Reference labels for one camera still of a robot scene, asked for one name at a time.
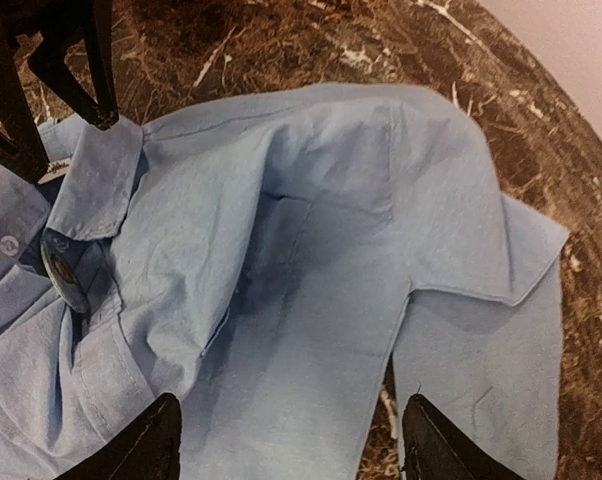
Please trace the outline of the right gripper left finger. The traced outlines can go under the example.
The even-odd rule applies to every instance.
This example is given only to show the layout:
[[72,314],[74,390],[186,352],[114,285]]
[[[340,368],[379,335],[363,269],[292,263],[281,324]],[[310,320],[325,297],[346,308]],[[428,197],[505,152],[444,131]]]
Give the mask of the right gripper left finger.
[[107,445],[58,480],[177,480],[181,433],[179,400],[164,393]]

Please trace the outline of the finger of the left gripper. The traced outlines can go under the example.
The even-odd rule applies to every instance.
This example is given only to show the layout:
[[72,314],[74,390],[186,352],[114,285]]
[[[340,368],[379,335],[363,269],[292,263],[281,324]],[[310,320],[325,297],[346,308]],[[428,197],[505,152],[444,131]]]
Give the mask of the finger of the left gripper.
[[4,15],[0,12],[0,165],[28,183],[37,183],[49,160],[33,121],[12,58]]
[[[38,15],[41,42],[28,59],[30,70],[75,113],[105,131],[119,120],[112,69],[113,3],[109,0],[51,1]],[[67,62],[82,44],[88,81]]]

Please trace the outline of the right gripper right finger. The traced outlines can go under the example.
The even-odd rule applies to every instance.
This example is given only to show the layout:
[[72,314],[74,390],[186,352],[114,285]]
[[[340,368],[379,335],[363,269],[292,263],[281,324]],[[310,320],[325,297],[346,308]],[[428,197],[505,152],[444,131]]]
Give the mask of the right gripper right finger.
[[422,394],[409,398],[402,432],[406,479],[523,480],[479,448]]

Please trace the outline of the light blue shirt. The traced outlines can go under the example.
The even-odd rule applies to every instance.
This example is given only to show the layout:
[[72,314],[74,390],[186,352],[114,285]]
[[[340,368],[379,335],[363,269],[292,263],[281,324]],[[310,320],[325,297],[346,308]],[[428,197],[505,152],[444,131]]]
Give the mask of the light blue shirt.
[[[185,479],[351,479],[387,368],[554,476],[568,234],[446,99],[323,84],[40,133],[59,180],[0,166],[0,479],[56,477],[165,392]],[[89,243],[87,315],[45,228]]]

